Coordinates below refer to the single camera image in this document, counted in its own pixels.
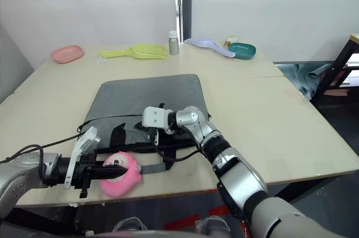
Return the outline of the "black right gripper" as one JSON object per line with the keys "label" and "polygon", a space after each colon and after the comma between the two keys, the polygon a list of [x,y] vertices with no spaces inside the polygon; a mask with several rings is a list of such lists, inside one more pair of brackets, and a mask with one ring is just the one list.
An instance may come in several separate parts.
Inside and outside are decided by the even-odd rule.
{"label": "black right gripper", "polygon": [[159,130],[154,127],[150,127],[149,129],[142,125],[142,122],[138,122],[135,125],[135,129],[137,130],[148,130],[148,138],[150,142],[157,147],[159,145]]}

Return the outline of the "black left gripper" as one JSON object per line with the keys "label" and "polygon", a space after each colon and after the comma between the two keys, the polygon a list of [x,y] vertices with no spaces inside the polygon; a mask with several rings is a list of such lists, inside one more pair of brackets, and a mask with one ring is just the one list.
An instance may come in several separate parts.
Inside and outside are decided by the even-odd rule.
{"label": "black left gripper", "polygon": [[96,153],[81,155],[75,164],[72,176],[72,186],[80,190],[79,198],[88,196],[91,180],[116,179],[127,172],[127,168],[119,165],[97,166]]}

